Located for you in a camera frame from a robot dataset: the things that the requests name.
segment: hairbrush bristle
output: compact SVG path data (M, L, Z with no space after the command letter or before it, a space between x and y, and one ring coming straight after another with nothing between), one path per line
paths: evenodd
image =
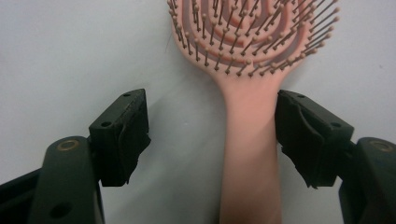
M336 2L167 1L184 55L210 74L239 77L283 72L316 53L339 21Z

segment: white background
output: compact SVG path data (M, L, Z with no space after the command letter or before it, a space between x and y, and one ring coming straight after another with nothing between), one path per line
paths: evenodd
M340 1L333 38L283 88L396 142L396 1ZM219 209L220 92L170 38L164 0L0 0L0 184L41 166L46 147L144 88L151 145L131 183L102 189L107 223L210 223ZM337 180L308 189L279 154L284 223L342 223Z

